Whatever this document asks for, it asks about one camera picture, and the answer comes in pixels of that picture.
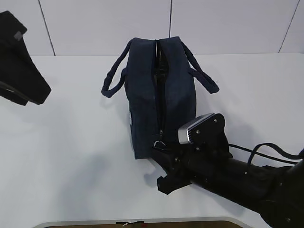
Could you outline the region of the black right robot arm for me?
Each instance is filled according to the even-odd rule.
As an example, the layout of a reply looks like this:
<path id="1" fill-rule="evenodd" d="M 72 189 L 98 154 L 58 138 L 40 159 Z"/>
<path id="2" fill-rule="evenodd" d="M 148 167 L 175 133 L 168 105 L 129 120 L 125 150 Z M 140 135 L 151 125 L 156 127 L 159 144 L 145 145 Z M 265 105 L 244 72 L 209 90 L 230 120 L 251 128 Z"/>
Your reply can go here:
<path id="1" fill-rule="evenodd" d="M 212 154 L 206 145 L 153 148 L 152 158 L 165 170 L 157 179 L 164 194 L 195 184 L 258 213 L 273 228 L 304 225 L 304 154 L 291 155 L 275 144 L 268 146 L 286 157 L 286 166 L 255 166 L 233 159 L 229 152 Z"/>

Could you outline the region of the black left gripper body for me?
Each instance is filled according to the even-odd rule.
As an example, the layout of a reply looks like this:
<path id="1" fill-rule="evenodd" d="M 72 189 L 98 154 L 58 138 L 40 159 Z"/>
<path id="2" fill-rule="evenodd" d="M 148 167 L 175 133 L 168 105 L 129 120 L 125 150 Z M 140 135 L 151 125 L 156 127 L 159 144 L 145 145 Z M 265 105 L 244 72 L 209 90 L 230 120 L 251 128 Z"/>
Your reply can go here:
<path id="1" fill-rule="evenodd" d="M 23 38 L 26 32 L 10 11 L 0 13 L 0 96 L 22 106 L 41 105 L 51 87 L 29 55 Z"/>

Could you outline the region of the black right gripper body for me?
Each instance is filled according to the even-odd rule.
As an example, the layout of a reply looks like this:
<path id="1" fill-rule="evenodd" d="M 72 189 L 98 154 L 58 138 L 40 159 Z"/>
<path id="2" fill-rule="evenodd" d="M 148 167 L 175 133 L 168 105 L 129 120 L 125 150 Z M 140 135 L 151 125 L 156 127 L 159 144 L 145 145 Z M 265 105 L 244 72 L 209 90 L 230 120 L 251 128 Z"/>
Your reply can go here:
<path id="1" fill-rule="evenodd" d="M 216 166 L 232 158 L 229 148 L 202 144 L 168 143 L 158 140 L 152 147 L 152 159 L 166 172 L 157 179 L 158 191 L 168 195 L 175 190 L 192 184 L 200 175 L 191 162 L 198 166 Z"/>

